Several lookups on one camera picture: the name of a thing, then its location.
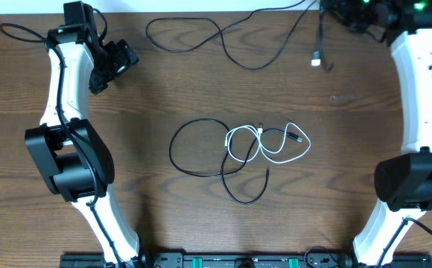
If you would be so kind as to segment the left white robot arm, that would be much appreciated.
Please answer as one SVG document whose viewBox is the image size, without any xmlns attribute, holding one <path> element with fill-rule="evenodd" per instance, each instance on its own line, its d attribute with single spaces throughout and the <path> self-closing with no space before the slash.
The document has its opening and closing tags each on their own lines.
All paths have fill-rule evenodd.
<svg viewBox="0 0 432 268">
<path fill-rule="evenodd" d="M 138 62 L 124 41 L 102 43 L 89 23 L 60 26 L 44 43 L 51 59 L 51 85 L 37 128 L 25 144 L 46 185 L 87 220 L 104 251 L 105 267 L 150 267 L 115 197 L 111 153 L 88 117 L 89 94 Z"/>
</svg>

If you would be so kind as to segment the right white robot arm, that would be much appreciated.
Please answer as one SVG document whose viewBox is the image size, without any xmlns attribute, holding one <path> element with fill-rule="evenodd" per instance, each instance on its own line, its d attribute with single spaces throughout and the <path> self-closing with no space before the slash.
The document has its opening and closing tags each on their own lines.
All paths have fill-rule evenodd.
<svg viewBox="0 0 432 268">
<path fill-rule="evenodd" d="M 396 247 L 411 226 L 432 210 L 432 1 L 321 1 L 352 32 L 383 29 L 401 92 L 401 155 L 375 169 L 375 207 L 339 267 L 423 267 L 422 256 L 398 257 Z"/>
</svg>

